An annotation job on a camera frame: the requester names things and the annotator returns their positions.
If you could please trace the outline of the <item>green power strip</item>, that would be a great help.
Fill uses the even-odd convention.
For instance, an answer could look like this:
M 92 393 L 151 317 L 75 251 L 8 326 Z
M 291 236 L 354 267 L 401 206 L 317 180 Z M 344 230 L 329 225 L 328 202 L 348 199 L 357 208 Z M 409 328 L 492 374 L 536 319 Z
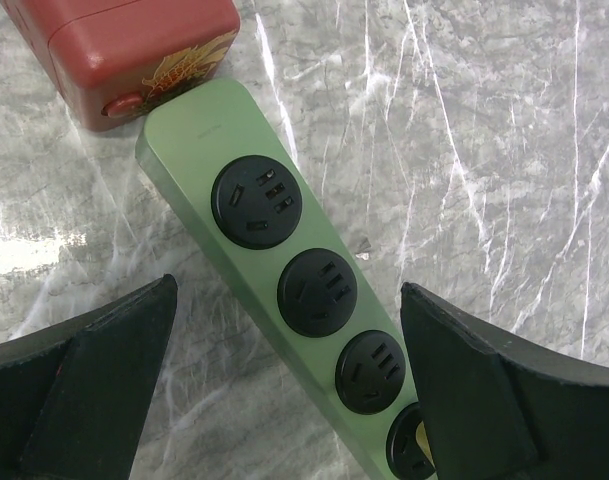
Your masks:
M 248 90 L 155 108 L 136 158 L 368 476 L 435 478 L 400 329 Z

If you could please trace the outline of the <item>yellow plug adapter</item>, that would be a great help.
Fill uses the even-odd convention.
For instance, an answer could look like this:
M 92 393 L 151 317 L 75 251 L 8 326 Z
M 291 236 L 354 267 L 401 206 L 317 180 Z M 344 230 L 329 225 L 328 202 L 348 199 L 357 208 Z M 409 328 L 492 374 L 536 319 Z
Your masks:
M 431 464 L 433 464 L 434 460 L 432 457 L 432 453 L 431 453 L 431 449 L 429 446 L 428 437 L 427 437 L 427 433 L 426 433 L 426 429 L 425 429 L 425 424 L 423 421 L 421 421 L 416 428 L 415 439 L 416 439 L 416 443 L 417 443 L 418 447 L 420 448 L 420 450 L 422 451 L 423 455 L 428 459 L 428 461 Z

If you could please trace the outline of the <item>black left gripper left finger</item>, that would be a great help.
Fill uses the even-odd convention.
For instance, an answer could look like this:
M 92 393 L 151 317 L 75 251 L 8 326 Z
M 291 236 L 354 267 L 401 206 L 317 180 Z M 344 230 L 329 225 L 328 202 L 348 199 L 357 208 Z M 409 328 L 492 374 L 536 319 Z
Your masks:
M 0 479 L 126 479 L 178 286 L 163 277 L 0 344 Z

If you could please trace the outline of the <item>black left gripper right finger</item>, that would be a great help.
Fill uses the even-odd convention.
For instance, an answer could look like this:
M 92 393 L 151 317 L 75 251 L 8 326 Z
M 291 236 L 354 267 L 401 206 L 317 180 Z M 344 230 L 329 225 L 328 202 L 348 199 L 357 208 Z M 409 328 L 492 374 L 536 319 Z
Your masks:
M 609 479 L 609 367 L 406 283 L 400 319 L 441 479 Z

